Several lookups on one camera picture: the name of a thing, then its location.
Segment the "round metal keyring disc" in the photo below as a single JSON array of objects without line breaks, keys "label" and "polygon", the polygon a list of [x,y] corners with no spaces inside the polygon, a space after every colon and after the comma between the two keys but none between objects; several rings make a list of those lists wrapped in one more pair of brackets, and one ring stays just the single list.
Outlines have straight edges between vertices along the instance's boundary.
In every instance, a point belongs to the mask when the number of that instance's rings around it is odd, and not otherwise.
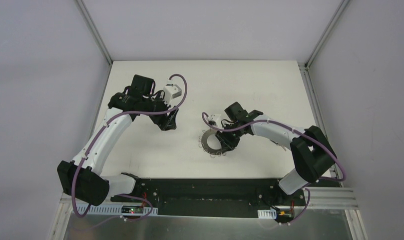
[{"label": "round metal keyring disc", "polygon": [[208,153],[211,158],[225,156],[226,153],[222,150],[219,140],[216,138],[216,130],[202,130],[202,134],[198,137],[198,146],[205,153]]}]

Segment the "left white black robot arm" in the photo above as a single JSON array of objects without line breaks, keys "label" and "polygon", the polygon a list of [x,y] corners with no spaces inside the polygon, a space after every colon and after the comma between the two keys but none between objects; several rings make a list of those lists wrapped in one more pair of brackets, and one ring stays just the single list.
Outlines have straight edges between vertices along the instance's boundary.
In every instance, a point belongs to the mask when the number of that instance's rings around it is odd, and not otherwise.
[{"label": "left white black robot arm", "polygon": [[136,185],[135,176],[101,174],[113,147],[138,116],[148,116],[162,131],[177,128],[176,115],[188,94],[187,81],[173,74],[162,89],[155,87],[154,79],[134,75],[130,85],[110,98],[101,123],[81,151],[72,160],[59,163],[57,174],[63,192],[72,201],[98,206],[120,194],[130,202],[141,199],[142,188]]}]

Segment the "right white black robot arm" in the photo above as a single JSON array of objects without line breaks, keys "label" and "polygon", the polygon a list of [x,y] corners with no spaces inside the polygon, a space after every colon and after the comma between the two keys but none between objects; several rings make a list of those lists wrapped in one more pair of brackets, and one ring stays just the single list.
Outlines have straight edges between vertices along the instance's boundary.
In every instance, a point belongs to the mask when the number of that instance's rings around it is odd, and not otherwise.
[{"label": "right white black robot arm", "polygon": [[280,205],[286,205],[293,199],[293,193],[319,180],[336,163],[332,147],[317,126],[289,126],[259,110],[247,112],[238,102],[227,107],[225,113],[229,121],[215,133],[221,152],[234,150],[243,135],[263,137],[290,150],[294,168],[279,180],[273,192]]}]

